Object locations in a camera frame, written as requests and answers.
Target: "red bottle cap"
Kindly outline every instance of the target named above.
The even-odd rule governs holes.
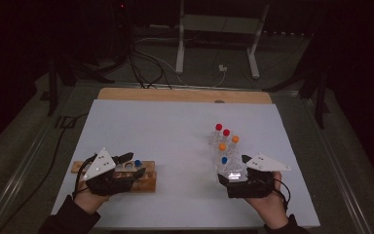
[[[223,136],[228,137],[229,134],[230,134],[230,130],[224,130],[223,131]]]
[[[221,124],[216,124],[215,130],[221,131],[221,129],[223,129],[223,126]]]

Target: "cable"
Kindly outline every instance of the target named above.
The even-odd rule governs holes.
[[[129,59],[130,59],[132,73],[134,74],[135,79],[138,81],[138,83],[140,85],[140,88],[145,89],[144,83],[142,82],[143,77],[140,76],[140,74],[138,74],[138,73],[140,73],[139,69],[138,69],[138,67],[135,66],[135,62],[134,62],[131,54],[129,54]]]
[[[76,116],[76,117],[70,117],[70,116],[66,116],[66,117],[69,117],[69,118],[72,118],[72,120],[66,125],[66,126],[69,126],[70,124],[72,124],[74,121],[78,120],[79,118],[81,117],[84,117],[88,115],[88,113],[86,114],[82,114],[82,115],[79,115],[79,116]],[[61,134],[59,135],[59,138],[58,138],[58,141],[56,143],[56,149],[54,151],[54,155],[53,155],[53,160],[51,162],[51,165],[50,167],[48,168],[48,171],[45,173],[44,177],[41,179],[41,181],[39,182],[38,186],[32,191],[32,193],[20,204],[20,206],[14,211],[13,214],[11,214],[8,219],[2,224],[1,228],[0,228],[0,233],[2,232],[2,230],[6,227],[6,225],[8,225],[8,223],[12,220],[12,218],[14,218],[15,215],[17,215],[17,213],[23,208],[23,206],[25,206],[25,204],[27,202],[29,202],[29,200],[32,198],[33,195],[35,195],[35,193],[41,188],[41,186],[44,184],[44,181],[47,179],[48,175],[51,173],[51,170],[53,169],[54,167],[54,164],[56,162],[56,156],[57,156],[57,152],[59,150],[59,146],[60,146],[60,142],[62,140],[62,137],[63,135],[65,134],[65,131],[67,129],[64,128],[61,132]]]
[[[151,61],[151,60],[149,60],[148,58],[143,58],[143,57],[140,57],[140,56],[137,56],[137,55],[132,55],[132,56],[134,56],[134,57],[136,57],[136,58],[139,58],[139,59],[145,59],[145,60]],[[134,69],[136,69],[138,76],[141,77],[145,82],[148,83],[148,86],[145,87],[145,89],[149,89],[150,87],[154,87],[154,88],[156,88],[156,87],[154,86],[154,83],[157,82],[158,80],[160,80],[160,79],[163,77],[163,70],[161,70],[161,74],[160,74],[160,76],[159,76],[158,78],[156,78],[156,79],[154,79],[153,81],[150,82],[150,81],[147,80],[147,78],[145,78],[145,77],[141,74],[141,70],[140,70],[137,66],[134,66]]]
[[[94,161],[96,157],[96,154],[93,156],[93,157],[90,157],[89,159],[87,159],[80,167],[80,170],[78,170],[78,173],[77,173],[77,178],[75,179],[75,187],[74,187],[74,192],[72,192],[72,200],[75,200],[75,197],[77,196],[78,193],[86,190],[87,188],[85,189],[81,189],[81,190],[78,190],[78,186],[79,186],[79,183],[80,183],[80,179],[81,179],[81,173],[83,172],[84,168],[91,162]]]
[[[163,70],[163,67],[162,67],[162,66],[160,65],[160,63],[158,62],[157,58],[155,58],[155,57],[153,57],[153,56],[150,56],[150,55],[148,55],[148,54],[145,54],[145,53],[141,53],[141,52],[139,52],[139,51],[135,51],[135,52],[138,53],[138,54],[141,54],[141,55],[143,55],[143,56],[145,56],[145,57],[148,57],[148,60],[150,60],[150,61],[152,61],[154,64],[156,64],[156,65],[160,68],[160,70],[161,70],[161,75],[160,75],[160,77],[158,77],[156,80],[152,81],[152,82],[150,83],[150,85],[147,87],[147,89],[148,89],[152,84],[158,82],[161,78],[163,78],[163,76],[165,77],[165,80],[166,80],[166,83],[167,83],[168,87],[171,89],[171,85],[170,85],[169,82],[168,82],[167,75],[166,75],[165,71]]]
[[[286,200],[286,198],[284,197],[284,195],[279,191],[277,190],[276,188],[274,189],[275,192],[277,192],[282,198],[283,198],[283,206],[284,206],[284,210],[287,211],[287,208],[288,208],[288,204],[290,202],[290,189],[287,187],[286,184],[284,184],[282,181],[278,180],[275,178],[275,181],[281,183],[286,189],[287,189],[287,193],[289,194],[289,198]]]
[[[225,77],[226,77],[226,71],[223,71],[223,78],[221,79],[221,81],[217,85],[211,86],[211,88],[216,88],[217,86],[221,85],[224,82]]]
[[[165,65],[167,65],[169,68],[171,68],[172,71],[174,71],[175,76],[177,77],[178,81],[179,81],[181,84],[183,84],[183,85],[186,86],[186,87],[190,87],[189,85],[185,84],[185,83],[181,80],[181,78],[177,75],[177,73],[175,73],[175,69],[174,69],[174,67],[172,67],[170,64],[168,64],[168,62],[166,62],[165,60],[163,60],[163,59],[161,59],[161,58],[157,58],[157,57],[154,57],[154,56],[148,55],[148,54],[146,54],[146,53],[144,53],[144,52],[140,52],[140,51],[138,51],[138,52],[141,53],[141,54],[144,54],[145,56],[149,56],[149,57],[151,57],[151,58],[154,58],[154,59],[156,59],[156,60],[159,60],[159,61],[163,62]]]

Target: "plastic bottle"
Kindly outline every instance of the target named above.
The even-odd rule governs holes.
[[[221,142],[221,143],[218,144],[218,150],[217,150],[217,153],[215,155],[215,162],[216,163],[218,161],[220,161],[220,159],[226,155],[226,149],[227,149],[227,145],[225,143]]]
[[[225,165],[224,173],[227,175],[226,177],[230,180],[237,180],[241,179],[243,173],[243,163],[237,160],[237,158],[232,158],[228,161]]]
[[[227,159],[227,157],[222,157],[221,159],[219,159],[217,161],[217,164],[216,164],[216,171],[218,174],[223,174],[225,173],[225,168],[226,168],[226,164],[229,160]]]
[[[228,140],[228,138],[229,138],[229,135],[230,135],[230,130],[225,129],[225,130],[223,131],[223,136],[221,137],[221,142],[223,142],[223,143],[227,143],[227,140]]]
[[[218,144],[220,141],[221,135],[220,132],[223,129],[223,126],[221,124],[215,125],[215,131],[212,133],[211,143],[210,144]]]
[[[137,170],[140,170],[142,168],[142,163],[139,160],[134,161],[134,166]]]
[[[239,140],[240,138],[238,136],[232,136],[232,141],[227,146],[227,157],[229,157],[229,159],[236,157]]]

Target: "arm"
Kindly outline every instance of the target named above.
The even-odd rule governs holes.
[[[59,211],[47,218],[39,229],[39,234],[49,233],[89,233],[99,221],[100,215],[96,212],[101,205],[108,201],[109,196],[92,194],[82,181],[75,200],[67,196]]]
[[[275,187],[277,190],[280,190],[281,183],[279,181],[281,181],[281,173],[274,172],[274,177],[278,180],[275,182]],[[283,200],[279,194],[272,192],[264,198],[245,198],[245,200],[259,213],[260,217],[266,223],[265,229],[268,234],[309,233],[297,225],[293,214],[287,217]]]

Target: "white tabletop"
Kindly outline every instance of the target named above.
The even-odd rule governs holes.
[[[208,136],[221,123],[241,138],[239,151],[261,152],[291,167],[282,172],[291,191],[288,214],[301,226],[318,217],[274,104],[95,100],[54,205],[57,212],[74,189],[74,161],[105,147],[111,155],[156,162],[155,193],[113,196],[96,225],[114,229],[235,229],[263,221],[245,200],[229,199],[215,180]]]

